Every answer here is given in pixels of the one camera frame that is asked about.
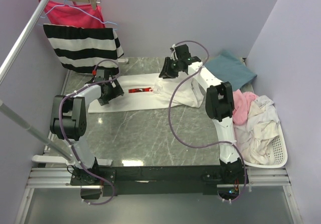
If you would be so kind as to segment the white coca cola t shirt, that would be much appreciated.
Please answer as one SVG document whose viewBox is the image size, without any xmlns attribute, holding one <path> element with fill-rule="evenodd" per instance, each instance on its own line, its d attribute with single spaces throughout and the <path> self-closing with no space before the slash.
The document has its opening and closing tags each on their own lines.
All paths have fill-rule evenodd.
<svg viewBox="0 0 321 224">
<path fill-rule="evenodd" d="M 124 91 L 123 96 L 112 99 L 106 105 L 95 100 L 89 105 L 89 113 L 115 113 L 134 110 L 168 108 L 173 91 L 187 75 L 179 73 L 178 78 L 162 79 L 157 73 L 121 76 L 118 82 Z M 196 80 L 189 79 L 174 96 L 172 106 L 186 105 L 199 108 L 204 95 Z"/>
</svg>

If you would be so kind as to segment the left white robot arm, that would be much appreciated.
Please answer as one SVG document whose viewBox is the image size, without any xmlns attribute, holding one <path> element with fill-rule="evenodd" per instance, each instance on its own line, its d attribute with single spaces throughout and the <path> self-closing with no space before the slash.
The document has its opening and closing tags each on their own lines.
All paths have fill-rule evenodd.
<svg viewBox="0 0 321 224">
<path fill-rule="evenodd" d="M 53 99 L 50 131 L 69 147 L 71 164 L 85 169 L 82 178 L 90 185 L 100 180 L 100 172 L 93 168 L 98 165 L 97 160 L 85 138 L 89 105 L 95 100 L 100 105 L 106 105 L 112 99 L 123 96 L 118 76 L 118 68 L 98 67 L 93 70 L 93 78 L 80 90 L 57 95 Z"/>
</svg>

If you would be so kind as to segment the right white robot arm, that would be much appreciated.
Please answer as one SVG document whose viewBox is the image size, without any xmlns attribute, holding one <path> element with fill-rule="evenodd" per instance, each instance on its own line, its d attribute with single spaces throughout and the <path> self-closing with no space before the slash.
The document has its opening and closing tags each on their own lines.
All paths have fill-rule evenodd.
<svg viewBox="0 0 321 224">
<path fill-rule="evenodd" d="M 236 147 L 233 127 L 234 99 L 232 85 L 229 82 L 219 80 L 205 67 L 204 61 L 197 56 L 193 57 L 187 43 L 188 41 L 181 41 L 171 46 L 171 56 L 165 58 L 163 68 L 159 74 L 159 77 L 163 79 L 177 78 L 180 72 L 187 74 L 187 77 L 174 89 L 169 101 L 168 121 L 170 130 L 180 143 L 189 148 L 202 149 L 219 145 L 221 163 L 232 164 L 242 160 L 241 153 Z M 205 110 L 207 116 L 214 123 L 218 137 L 217 142 L 203 146 L 193 146 L 181 140 L 173 129 L 171 122 L 172 103 L 179 88 L 188 80 L 195 80 L 206 91 Z"/>
</svg>

